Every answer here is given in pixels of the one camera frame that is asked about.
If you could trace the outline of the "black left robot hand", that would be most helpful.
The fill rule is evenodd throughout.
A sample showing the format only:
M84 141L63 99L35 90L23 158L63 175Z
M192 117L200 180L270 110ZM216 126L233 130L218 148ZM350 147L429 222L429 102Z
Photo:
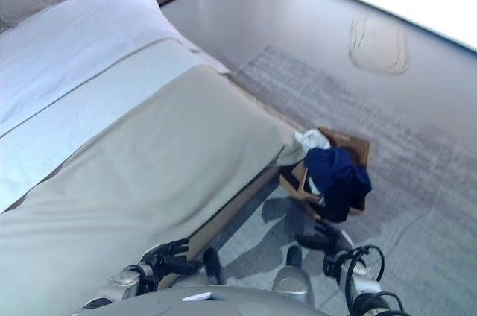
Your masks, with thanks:
M169 274L192 275L199 271L202 263L187 259L189 238L161 244L150 251L149 263L156 277L165 277Z

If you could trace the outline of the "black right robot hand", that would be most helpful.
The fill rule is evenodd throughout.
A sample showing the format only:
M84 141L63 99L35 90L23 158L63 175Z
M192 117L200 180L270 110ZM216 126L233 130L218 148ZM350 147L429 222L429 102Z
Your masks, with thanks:
M327 256L353 249L353 242L344 230L323 221L317 221L313 233L296 234L296 241L311 250L323 251Z

